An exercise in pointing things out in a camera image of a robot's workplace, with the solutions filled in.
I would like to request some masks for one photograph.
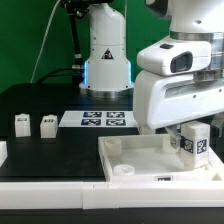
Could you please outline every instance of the white cube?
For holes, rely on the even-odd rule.
[[[0,141],[0,167],[5,162],[7,156],[8,156],[8,153],[7,153],[6,142]]]
[[[181,148],[181,160],[186,167],[199,168],[208,163],[210,126],[198,121],[181,125],[184,146]]]
[[[41,138],[56,138],[58,118],[54,115],[44,116],[40,124]]]
[[[16,137],[27,137],[31,135],[29,114],[15,116],[15,134]]]

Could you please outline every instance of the black cable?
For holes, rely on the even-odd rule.
[[[68,75],[51,75],[50,77],[46,77],[45,79],[43,79],[41,82],[39,82],[38,84],[43,83],[46,79],[48,78],[58,78],[58,77],[74,77],[75,74],[68,74]]]
[[[43,81],[45,81],[46,79],[50,78],[50,77],[55,77],[55,74],[58,72],[62,72],[62,71],[73,71],[72,67],[63,67],[63,68],[58,68],[55,69],[49,73],[47,73],[45,76],[43,76],[42,78],[40,78],[39,80],[37,80],[36,83],[42,83]]]
[[[68,13],[68,17],[69,17],[69,21],[71,25],[74,52],[75,54],[81,54],[78,31],[77,31],[76,22],[75,22],[74,9],[68,8],[67,13]]]

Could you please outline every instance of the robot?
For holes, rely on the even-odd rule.
[[[113,0],[62,0],[70,16],[77,70],[83,73],[80,92],[94,97],[115,98],[132,95],[131,63],[126,58],[126,22],[109,7]],[[90,15],[90,52],[84,63],[74,17]]]
[[[193,153],[189,147],[193,142],[206,151],[210,131],[201,124],[195,131],[197,122],[192,120],[215,115],[211,124],[219,129],[221,136],[224,1],[145,0],[145,4],[157,17],[170,20],[171,25],[169,36],[137,56],[143,71],[136,79],[133,111],[140,133],[149,132],[148,128],[165,127],[173,148],[180,148],[184,139],[185,152]],[[186,140],[186,136],[179,133],[182,123],[181,130],[188,133],[188,137],[189,133],[191,137],[194,135],[193,140]]]

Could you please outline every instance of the white plastic tray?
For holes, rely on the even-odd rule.
[[[167,135],[141,135],[99,138],[99,153],[105,176],[109,182],[149,181],[223,181],[224,165],[209,149],[209,163],[187,171],[180,152],[163,149]],[[114,144],[114,154],[108,150]]]

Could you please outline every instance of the green wall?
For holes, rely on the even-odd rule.
[[[0,92],[16,83],[29,83],[41,47],[51,10],[57,0],[2,1],[0,8]],[[111,6],[124,14],[126,0]],[[127,0],[127,58],[132,62],[132,78],[140,71],[137,53],[168,34],[169,22],[154,17],[144,0]],[[89,56],[88,15],[77,21],[82,54]],[[73,48],[66,11],[56,11],[36,78],[73,64]]]

